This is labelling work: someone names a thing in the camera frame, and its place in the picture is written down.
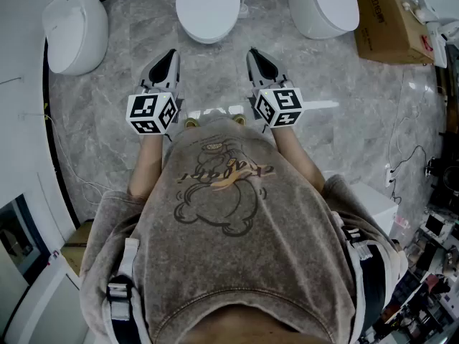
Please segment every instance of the gray t-shirt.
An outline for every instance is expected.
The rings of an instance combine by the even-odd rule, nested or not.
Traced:
[[[81,269],[85,319],[106,336],[101,305],[132,237],[140,241],[133,282],[152,343],[176,343],[231,304],[347,343],[356,288],[332,210],[392,248],[342,177],[330,178],[320,195],[254,130],[226,119],[187,130],[146,203],[119,191],[104,195]]]

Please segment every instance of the white toilet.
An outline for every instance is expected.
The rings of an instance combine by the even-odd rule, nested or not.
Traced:
[[[288,0],[298,30],[311,39],[337,37],[359,25],[357,0]]]
[[[203,44],[225,37],[236,24],[240,0],[176,0],[179,21],[186,33]]]
[[[57,74],[94,70],[108,46],[108,18],[99,0],[53,0],[42,15],[48,65]]]

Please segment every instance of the toilet lid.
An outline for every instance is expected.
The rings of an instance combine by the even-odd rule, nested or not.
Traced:
[[[317,5],[336,28],[353,31],[359,25],[357,0],[317,0]]]
[[[179,21],[199,39],[225,35],[236,22],[240,0],[176,0]]]
[[[75,60],[85,34],[85,17],[80,8],[73,8],[67,16],[56,19],[47,35],[48,65],[56,73],[63,72]]]

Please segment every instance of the person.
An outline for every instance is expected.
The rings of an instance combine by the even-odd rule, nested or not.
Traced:
[[[142,343],[350,341],[359,283],[342,228],[379,242],[395,281],[397,252],[342,176],[324,180],[291,127],[272,132],[277,149],[242,116],[188,120],[164,162],[163,137],[144,137],[127,192],[103,195],[82,261],[95,333],[118,337],[108,285],[134,240]]]

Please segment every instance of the sleeve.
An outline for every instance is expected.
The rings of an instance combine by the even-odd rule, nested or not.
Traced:
[[[391,287],[393,291],[396,283],[406,272],[404,252],[398,252],[392,240],[382,231],[357,199],[343,176],[335,175],[325,183],[322,197],[332,211],[336,211],[344,225],[358,228],[367,239],[379,242],[386,251],[391,264]]]
[[[104,338],[102,303],[107,284],[144,205],[143,199],[120,191],[104,193],[87,241],[80,270],[80,305],[88,326]]]

